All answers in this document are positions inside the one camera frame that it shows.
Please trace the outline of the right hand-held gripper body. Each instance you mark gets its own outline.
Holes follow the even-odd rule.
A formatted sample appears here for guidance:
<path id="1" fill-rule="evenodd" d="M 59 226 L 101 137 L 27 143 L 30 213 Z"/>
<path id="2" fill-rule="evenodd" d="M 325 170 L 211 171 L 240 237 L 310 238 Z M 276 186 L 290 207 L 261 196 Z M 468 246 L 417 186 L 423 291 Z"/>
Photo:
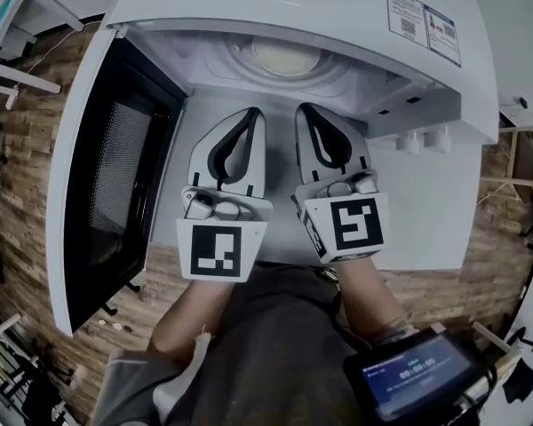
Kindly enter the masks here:
<path id="1" fill-rule="evenodd" d="M 386 246 L 388 199 L 378 190 L 375 170 L 301 185 L 293 200 L 323 264 L 364 258 Z"/>

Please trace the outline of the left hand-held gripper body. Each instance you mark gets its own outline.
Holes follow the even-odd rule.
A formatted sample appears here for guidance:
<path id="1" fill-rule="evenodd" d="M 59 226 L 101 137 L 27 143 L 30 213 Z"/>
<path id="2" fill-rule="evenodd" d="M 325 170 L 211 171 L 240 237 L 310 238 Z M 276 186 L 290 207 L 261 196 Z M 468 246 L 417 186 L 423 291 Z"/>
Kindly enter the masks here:
<path id="1" fill-rule="evenodd" d="M 257 260 L 272 202 L 187 186 L 177 220 L 179 260 L 186 280 L 245 282 Z"/>

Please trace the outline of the cream round bowl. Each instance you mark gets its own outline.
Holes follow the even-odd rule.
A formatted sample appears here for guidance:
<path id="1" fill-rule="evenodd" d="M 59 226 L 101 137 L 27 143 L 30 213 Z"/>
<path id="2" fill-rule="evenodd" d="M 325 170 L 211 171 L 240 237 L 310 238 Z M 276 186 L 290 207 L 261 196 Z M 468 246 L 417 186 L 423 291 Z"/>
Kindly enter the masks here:
<path id="1" fill-rule="evenodd" d="M 309 73 L 322 56 L 322 51 L 312 46 L 263 37 L 252 39 L 251 52 L 267 72 L 286 77 Z"/>

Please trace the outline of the person's right forearm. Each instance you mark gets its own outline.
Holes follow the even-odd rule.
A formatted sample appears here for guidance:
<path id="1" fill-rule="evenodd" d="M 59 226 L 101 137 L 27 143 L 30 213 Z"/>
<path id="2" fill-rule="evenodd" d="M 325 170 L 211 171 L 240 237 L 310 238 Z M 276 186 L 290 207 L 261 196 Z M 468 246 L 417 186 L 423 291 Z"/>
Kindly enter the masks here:
<path id="1" fill-rule="evenodd" d="M 384 345 L 418 332 L 369 257 L 339 262 L 335 270 L 347 321 L 356 336 Z"/>

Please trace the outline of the person's left forearm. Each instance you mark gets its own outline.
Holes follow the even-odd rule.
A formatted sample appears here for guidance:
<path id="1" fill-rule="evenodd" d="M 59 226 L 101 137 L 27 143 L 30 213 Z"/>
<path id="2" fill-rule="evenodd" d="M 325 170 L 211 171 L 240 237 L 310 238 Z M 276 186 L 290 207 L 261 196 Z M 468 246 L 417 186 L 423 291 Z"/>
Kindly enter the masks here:
<path id="1" fill-rule="evenodd" d="M 193 280 L 156 324 L 147 347 L 181 364 L 187 364 L 202 332 L 212 335 L 233 293 L 232 283 Z"/>

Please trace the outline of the white plastic cap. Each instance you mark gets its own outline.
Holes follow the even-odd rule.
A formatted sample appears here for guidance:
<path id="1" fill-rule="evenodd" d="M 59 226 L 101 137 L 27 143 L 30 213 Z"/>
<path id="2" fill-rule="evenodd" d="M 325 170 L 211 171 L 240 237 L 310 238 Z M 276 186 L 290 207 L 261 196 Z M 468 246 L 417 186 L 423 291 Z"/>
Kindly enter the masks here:
<path id="1" fill-rule="evenodd" d="M 395 140 L 395 148 L 400 152 L 418 154 L 420 150 L 418 134 L 416 132 L 410 132 L 399 135 Z"/>
<path id="2" fill-rule="evenodd" d="M 441 126 L 427 131 L 424 135 L 424 145 L 427 149 L 441 154 L 447 154 L 451 149 L 449 128 L 447 126 Z"/>

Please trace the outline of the white printed label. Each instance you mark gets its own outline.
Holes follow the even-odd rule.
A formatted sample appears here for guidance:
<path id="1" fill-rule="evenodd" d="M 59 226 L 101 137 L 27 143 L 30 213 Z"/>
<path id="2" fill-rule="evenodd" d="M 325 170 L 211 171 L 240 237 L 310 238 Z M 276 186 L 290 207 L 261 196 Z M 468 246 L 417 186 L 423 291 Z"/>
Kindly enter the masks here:
<path id="1" fill-rule="evenodd" d="M 429 48 L 424 6 L 418 0 L 386 0 L 389 30 Z"/>

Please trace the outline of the blue-edged printed label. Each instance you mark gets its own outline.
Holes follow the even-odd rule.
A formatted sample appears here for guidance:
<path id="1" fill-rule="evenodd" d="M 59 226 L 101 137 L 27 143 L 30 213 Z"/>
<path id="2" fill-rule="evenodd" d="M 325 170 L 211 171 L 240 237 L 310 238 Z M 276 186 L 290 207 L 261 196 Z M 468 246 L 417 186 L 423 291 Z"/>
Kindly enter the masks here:
<path id="1" fill-rule="evenodd" d="M 427 25 L 429 49 L 451 64 L 461 67 L 460 50 L 454 22 L 426 4 L 423 5 L 423 9 Z"/>

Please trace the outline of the black tablet with screen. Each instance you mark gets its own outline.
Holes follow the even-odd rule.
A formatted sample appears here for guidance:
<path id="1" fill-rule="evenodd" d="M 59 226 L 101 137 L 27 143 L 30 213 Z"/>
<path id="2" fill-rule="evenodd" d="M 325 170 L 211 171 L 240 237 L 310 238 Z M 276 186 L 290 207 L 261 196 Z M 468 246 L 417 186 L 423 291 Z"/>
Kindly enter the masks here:
<path id="1" fill-rule="evenodd" d="M 441 326 L 361 351 L 344 372 L 364 426 L 479 426 L 497 370 Z"/>

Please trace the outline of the wooden stool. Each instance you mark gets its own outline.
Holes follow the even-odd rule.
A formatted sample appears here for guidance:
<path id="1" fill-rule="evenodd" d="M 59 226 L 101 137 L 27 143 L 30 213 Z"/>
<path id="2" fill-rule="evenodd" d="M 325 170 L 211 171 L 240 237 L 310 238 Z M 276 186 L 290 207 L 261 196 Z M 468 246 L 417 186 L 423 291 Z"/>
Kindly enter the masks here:
<path id="1" fill-rule="evenodd" d="M 533 193 L 533 126 L 500 127 L 498 152 L 506 158 L 505 170 L 481 176 L 487 190 L 478 204 L 488 198 L 529 203 Z"/>

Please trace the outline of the black clamp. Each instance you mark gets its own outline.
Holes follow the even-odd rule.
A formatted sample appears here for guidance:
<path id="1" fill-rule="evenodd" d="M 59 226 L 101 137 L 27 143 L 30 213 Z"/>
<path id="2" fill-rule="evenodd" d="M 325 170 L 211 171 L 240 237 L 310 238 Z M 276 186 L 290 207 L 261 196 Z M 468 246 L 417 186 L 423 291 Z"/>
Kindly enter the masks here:
<path id="1" fill-rule="evenodd" d="M 517 345 L 527 346 L 530 348 L 530 351 L 533 352 L 533 340 L 528 339 L 527 337 L 527 328 L 520 327 L 518 328 L 506 341 L 510 347 Z"/>

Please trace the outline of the black chair base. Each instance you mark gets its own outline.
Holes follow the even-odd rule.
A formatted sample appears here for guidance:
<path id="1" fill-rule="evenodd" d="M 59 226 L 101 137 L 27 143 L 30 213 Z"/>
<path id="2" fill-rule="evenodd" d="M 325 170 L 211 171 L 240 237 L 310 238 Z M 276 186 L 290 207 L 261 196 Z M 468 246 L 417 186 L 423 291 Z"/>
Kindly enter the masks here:
<path id="1" fill-rule="evenodd" d="M 27 387 L 21 407 L 26 426 L 64 426 L 64 399 L 52 379 L 57 378 L 69 387 L 76 371 L 74 368 L 63 369 L 54 362 L 52 343 L 41 345 L 33 338 L 30 349 L 33 352 L 31 358 L 13 353 L 15 367 L 10 373 L 13 387 L 8 394 L 13 395 Z"/>

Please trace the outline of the black bag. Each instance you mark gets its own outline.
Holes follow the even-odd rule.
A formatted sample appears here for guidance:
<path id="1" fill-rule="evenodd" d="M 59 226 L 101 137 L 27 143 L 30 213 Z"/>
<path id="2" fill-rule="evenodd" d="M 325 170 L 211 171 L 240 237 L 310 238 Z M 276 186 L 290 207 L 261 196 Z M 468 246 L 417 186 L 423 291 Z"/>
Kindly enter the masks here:
<path id="1" fill-rule="evenodd" d="M 515 401 L 523 402 L 533 391 L 533 369 L 520 358 L 509 376 L 503 384 L 505 400 L 508 405 Z"/>

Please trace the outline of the white rack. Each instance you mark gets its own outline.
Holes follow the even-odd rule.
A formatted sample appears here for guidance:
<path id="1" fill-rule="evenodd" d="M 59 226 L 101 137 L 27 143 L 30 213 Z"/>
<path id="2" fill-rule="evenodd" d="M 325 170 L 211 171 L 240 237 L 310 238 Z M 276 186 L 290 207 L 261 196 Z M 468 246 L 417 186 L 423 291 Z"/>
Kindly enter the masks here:
<path id="1" fill-rule="evenodd" d="M 12 339 L 8 330 L 20 319 L 14 314 L 6 321 L 0 320 L 0 393 L 13 395 L 12 390 L 21 378 L 20 364 L 17 357 L 24 355 L 24 351 Z"/>

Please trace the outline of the white frame table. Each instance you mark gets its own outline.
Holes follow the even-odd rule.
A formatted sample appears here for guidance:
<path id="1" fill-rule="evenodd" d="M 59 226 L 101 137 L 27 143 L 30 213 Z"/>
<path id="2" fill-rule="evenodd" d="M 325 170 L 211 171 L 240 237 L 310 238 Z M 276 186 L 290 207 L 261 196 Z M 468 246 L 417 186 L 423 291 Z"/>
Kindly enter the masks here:
<path id="1" fill-rule="evenodd" d="M 25 0 L 3 0 L 0 4 L 0 48 L 13 21 Z M 33 0 L 46 11 L 61 17 L 64 23 L 69 25 L 75 32 L 84 30 L 84 24 L 72 13 L 60 0 Z M 0 94 L 8 97 L 6 108 L 11 109 L 14 100 L 19 96 L 19 85 L 27 85 L 41 91 L 53 94 L 60 92 L 60 86 L 45 79 L 39 78 L 29 72 L 22 72 L 13 67 L 0 63 L 0 78 L 16 82 L 11 87 L 0 85 Z"/>

